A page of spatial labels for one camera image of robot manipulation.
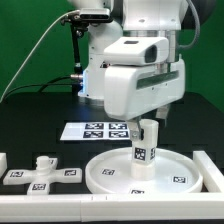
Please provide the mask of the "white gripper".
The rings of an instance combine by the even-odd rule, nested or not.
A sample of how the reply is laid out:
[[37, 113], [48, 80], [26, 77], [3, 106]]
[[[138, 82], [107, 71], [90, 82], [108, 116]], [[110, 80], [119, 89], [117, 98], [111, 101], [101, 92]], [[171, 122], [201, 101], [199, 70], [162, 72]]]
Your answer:
[[[127, 121], [158, 108], [155, 118], [161, 127], [165, 127], [169, 103], [181, 99], [185, 92], [184, 60], [180, 58], [172, 63], [170, 69], [170, 72], [157, 74], [155, 66], [111, 65], [106, 69], [104, 80], [106, 114]], [[139, 118], [132, 120], [130, 133], [132, 140], [144, 138]]]

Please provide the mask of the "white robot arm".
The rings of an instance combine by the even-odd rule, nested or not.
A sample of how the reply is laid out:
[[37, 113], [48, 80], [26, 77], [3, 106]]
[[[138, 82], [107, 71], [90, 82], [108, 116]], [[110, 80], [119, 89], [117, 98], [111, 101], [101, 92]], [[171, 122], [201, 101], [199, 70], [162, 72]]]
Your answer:
[[141, 116], [183, 97], [185, 63], [179, 50], [197, 43], [216, 0], [68, 0], [73, 23], [89, 34], [82, 72], [84, 102], [126, 121], [141, 139]]

